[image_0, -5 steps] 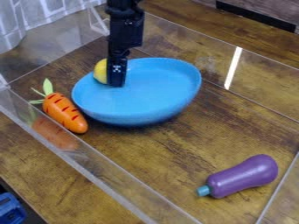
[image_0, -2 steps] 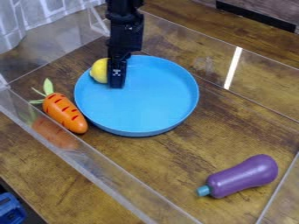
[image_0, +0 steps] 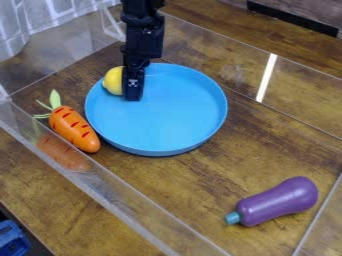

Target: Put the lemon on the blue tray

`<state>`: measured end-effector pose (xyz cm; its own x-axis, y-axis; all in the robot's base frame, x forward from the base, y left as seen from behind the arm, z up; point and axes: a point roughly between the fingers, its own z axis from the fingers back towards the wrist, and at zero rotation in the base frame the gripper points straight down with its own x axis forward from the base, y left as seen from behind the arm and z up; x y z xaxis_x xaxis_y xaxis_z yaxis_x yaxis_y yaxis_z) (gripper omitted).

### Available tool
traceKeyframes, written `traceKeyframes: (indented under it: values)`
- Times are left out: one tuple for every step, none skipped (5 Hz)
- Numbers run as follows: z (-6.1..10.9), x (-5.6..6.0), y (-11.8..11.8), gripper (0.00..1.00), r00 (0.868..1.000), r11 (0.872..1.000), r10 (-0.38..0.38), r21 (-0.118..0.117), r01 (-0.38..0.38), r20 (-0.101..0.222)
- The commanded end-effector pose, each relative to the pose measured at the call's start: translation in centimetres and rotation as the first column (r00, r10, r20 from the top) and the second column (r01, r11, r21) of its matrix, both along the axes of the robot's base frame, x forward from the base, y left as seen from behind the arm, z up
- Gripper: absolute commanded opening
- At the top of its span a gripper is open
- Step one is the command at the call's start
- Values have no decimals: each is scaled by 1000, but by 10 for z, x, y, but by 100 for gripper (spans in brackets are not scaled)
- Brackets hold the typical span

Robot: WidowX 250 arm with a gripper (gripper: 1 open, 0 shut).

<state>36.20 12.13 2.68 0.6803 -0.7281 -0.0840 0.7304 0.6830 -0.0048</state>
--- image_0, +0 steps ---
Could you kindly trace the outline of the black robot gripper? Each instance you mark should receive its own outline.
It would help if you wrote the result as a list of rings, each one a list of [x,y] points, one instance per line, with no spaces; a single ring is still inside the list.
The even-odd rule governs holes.
[[[164,16],[157,10],[165,0],[120,0],[121,21],[125,23],[125,44],[121,48],[122,96],[126,101],[138,101],[144,89],[144,68],[149,60],[161,57]]]

